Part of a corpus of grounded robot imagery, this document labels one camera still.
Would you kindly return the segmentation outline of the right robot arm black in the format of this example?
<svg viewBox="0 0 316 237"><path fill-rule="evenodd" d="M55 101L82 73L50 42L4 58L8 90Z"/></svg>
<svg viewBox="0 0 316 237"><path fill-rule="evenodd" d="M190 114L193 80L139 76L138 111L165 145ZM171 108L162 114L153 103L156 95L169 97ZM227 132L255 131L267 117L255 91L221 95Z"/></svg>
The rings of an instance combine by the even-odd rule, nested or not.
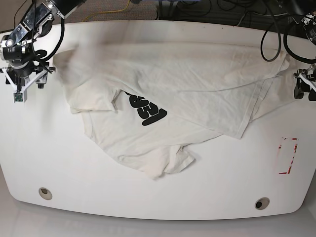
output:
<svg viewBox="0 0 316 237"><path fill-rule="evenodd" d="M50 67L49 60L63 41L65 19L82 4L82 0L45 0L41 4L34 0L12 32L1 39L0 57L8 63L8 67L2 68L1 73L20 101L33 83L43 88L47 75L55 70ZM61 19L61 34L57 45L51 53L35 50L35 41L50 32L56 16Z"/></svg>

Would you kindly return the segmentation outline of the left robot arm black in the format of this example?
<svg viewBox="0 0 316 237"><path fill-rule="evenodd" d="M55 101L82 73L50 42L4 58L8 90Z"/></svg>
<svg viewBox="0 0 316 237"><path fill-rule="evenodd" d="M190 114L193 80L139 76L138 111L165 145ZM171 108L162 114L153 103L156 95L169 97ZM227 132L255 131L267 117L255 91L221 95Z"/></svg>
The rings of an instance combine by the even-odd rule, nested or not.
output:
<svg viewBox="0 0 316 237"><path fill-rule="evenodd" d="M309 64L310 67L308 69L298 69L298 71L293 74L296 79L293 93L295 99L302 99L304 94L307 93L308 99L310 101L315 101L316 59L305 58L294 53L288 45L288 36L293 28L299 27L304 30L307 39L312 44L316 43L316 2L314 0L278 0L277 3L279 7L286 12L286 14L280 18L277 18L277 16L273 14L266 0L263 0L262 3L273 21L264 32L261 39L260 52L262 58L266 62L276 60L281 52L281 45L283 45L287 54L293 59L301 63ZM271 59L267 59L263 53L263 43L268 31L272 27L275 27L276 29L278 48L276 55Z"/></svg>

